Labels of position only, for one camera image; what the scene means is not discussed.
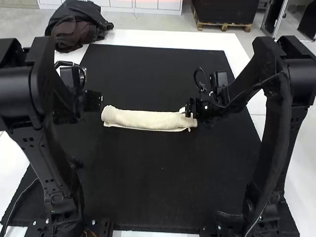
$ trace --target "black cable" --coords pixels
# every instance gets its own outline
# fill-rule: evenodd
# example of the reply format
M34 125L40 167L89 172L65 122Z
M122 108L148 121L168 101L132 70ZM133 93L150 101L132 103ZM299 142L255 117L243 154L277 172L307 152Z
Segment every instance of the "black cable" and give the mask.
M11 219L11 215L12 213L14 212L14 209L16 207L16 204L18 203L18 201L21 199L21 197L23 196L24 193L26 193L26 191L28 191L32 186L33 184L36 182L36 180L38 180L39 178L36 178L23 192L20 193L19 197L17 198L17 200L15 201L12 209L11 209L11 212L4 224L4 226L2 227L2 230L1 230L1 233L0 233L0 237L4 237L5 236L5 232L6 232L6 229L8 228L8 224L9 224L9 221Z
M194 71L194 73L193 73L194 82L196 83L196 85L197 85L197 87L200 89L200 91L203 92L203 93L205 93L205 92L207 92L207 89L206 89L206 87L205 87L205 84L203 84L203 83L200 82L200 81L198 82L198 80L197 80L197 74L198 74L198 72L202 72L202 73L204 74L205 82L207 82L207 75L206 75L204 69L201 68L201 67L197 68L197 69Z

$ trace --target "wire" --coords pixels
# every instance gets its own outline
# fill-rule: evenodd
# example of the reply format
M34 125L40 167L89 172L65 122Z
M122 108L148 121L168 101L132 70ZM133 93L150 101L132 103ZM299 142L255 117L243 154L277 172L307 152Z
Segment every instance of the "wire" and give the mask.
M15 207L16 207L16 204L17 204L18 201L21 199L22 195L23 195L24 193L26 193L26 191L28 191L38 179L39 179L39 178L36 178L23 192L20 193L19 197L17 198L17 200L15 201L15 203L14 203L12 209L11 209L11 212L10 212L10 214L9 214L7 220L6 220L6 223L4 224L4 226L3 226L2 230L1 230L0 237L4 237L4 236L5 236L6 229L8 228L8 224L9 224L9 221L10 221L10 219L11 219L11 215L12 215L12 213L14 212L14 209L15 209Z
M89 230L90 231L90 233L94 236L94 237L98 237L96 234L95 234L95 232L93 232L92 230Z
M250 228L248 229L248 231L246 232L246 234L244 235L244 237L247 237L248 234L250 233L250 231L252 231L252 229L254 228L254 226L258 223L260 216L262 215L263 211L265 210L266 206L268 203L266 203L265 207L262 209L262 211L260 212L260 215L258 216L258 218L256 219L256 221L250 226Z
M197 68L197 69L194 71L194 73L193 73L194 82L196 83L196 85L197 85L197 87L200 89L200 91L203 92L203 93L205 93L205 92L207 92L207 89L206 89L206 87L205 87L205 84L203 84L203 83L200 82L200 81L198 82L198 80L197 80L197 74L198 74L198 72L202 72L202 73L204 74L204 77L205 77L205 81L206 81L206 82L207 82L207 75L206 75L204 69L201 68L201 67Z

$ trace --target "rolled towel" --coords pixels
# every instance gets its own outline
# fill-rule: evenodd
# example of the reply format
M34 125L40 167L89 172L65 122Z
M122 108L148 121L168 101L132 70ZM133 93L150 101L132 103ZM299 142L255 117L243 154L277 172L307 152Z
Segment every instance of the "rolled towel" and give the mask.
M197 127L198 121L191 116L186 118L181 112L151 112L120 110L107 105L101 119L105 127L123 127L148 131L180 132L190 127Z

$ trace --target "black foam padding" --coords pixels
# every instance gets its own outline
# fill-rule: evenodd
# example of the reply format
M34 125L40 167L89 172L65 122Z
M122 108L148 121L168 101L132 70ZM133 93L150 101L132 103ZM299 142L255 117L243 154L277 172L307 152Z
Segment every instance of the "black foam padding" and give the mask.
M198 96L197 67L207 75L224 70L234 79L222 51L92 44L81 65L88 71L86 87L102 92L105 105L119 109L179 110ZM216 210L241 214L260 147L247 109L213 128L199 123L191 132L105 128L99 113L58 126L57 132L66 151L84 162L78 174L85 214L109 217L124 230L196 233L214 224ZM29 168L17 193L34 178ZM38 185L11 223L44 218L42 202Z

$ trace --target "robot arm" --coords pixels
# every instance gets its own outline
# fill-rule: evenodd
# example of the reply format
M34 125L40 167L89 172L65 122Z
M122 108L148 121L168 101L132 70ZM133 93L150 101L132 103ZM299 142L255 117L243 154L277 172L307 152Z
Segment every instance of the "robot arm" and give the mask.
M68 62L54 67L54 40L35 38L23 49L16 39L0 39L0 130L18 143L37 174L53 236L81 236L83 193L78 160L58 141L54 124L79 122L83 111L100 112L101 94L83 90L85 75Z
M316 94L316 58L297 38L281 37L275 43L270 37L258 37L253 48L254 56L230 84L226 72L216 72L209 81L202 83L196 80L196 71L200 98L191 98L186 105L187 117L193 113L200 121L214 122L244 109L260 89L267 97L259 161L244 198L241 231L244 237L253 231L267 207L277 207L283 197L295 140ZM230 236L230 231L240 233L228 228L217 231L222 236Z

